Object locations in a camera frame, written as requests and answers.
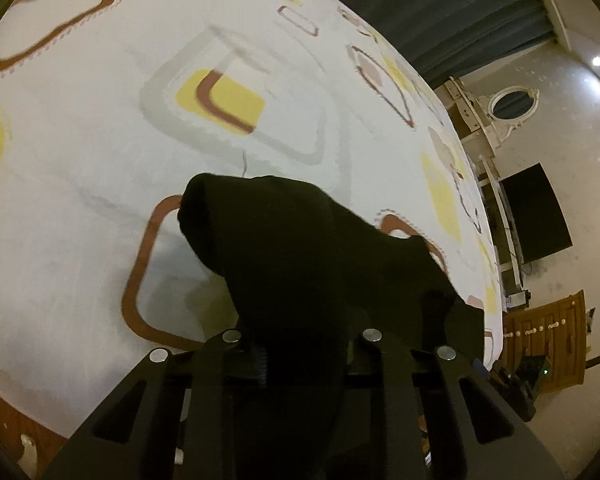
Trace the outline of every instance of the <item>television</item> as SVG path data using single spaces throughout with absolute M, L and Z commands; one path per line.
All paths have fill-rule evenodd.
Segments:
M 558 199 L 540 164 L 500 183 L 509 202 L 524 262 L 573 245 Z

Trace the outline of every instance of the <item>metal screw head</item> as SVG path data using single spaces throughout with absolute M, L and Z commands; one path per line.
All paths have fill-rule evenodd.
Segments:
M 240 338 L 242 337 L 242 334 L 240 332 L 238 332 L 237 330 L 227 330 L 226 332 L 224 332 L 222 334 L 222 340 L 225 343 L 237 343 L 238 341 L 240 341 Z
M 149 354 L 149 359 L 154 363 L 161 363 L 167 360 L 169 357 L 169 352 L 167 352 L 164 348 L 156 348 L 153 352 Z
M 375 328 L 367 328 L 362 333 L 362 337 L 371 343 L 376 343 L 382 339 L 382 332 Z
M 441 346 L 438 348 L 438 357 L 445 361 L 453 361 L 456 358 L 456 351 L 451 346 Z

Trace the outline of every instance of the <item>dark blue curtain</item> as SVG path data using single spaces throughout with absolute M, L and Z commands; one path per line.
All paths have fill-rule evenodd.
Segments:
M 433 88 L 554 38 L 541 0 L 341 0 Z
M 526 114 L 534 104 L 534 99 L 526 92 L 506 94 L 493 107 L 493 114 L 504 120 L 517 119 Z

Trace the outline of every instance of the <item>bed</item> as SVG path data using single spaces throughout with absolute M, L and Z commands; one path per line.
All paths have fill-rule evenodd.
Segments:
M 502 350 L 496 255 L 443 105 L 337 0 L 14 0 L 0 22 L 0 395 L 71 435 L 156 346 L 235 322 L 179 231 L 197 173 L 316 184 L 421 235 Z

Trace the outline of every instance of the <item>wooden cabinet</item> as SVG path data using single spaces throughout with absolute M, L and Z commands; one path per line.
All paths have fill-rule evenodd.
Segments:
M 546 355 L 552 364 L 543 392 L 582 384 L 587 353 L 587 321 L 584 291 L 563 300 L 509 312 L 504 315 L 504 342 L 500 361 L 509 370 L 520 359 Z

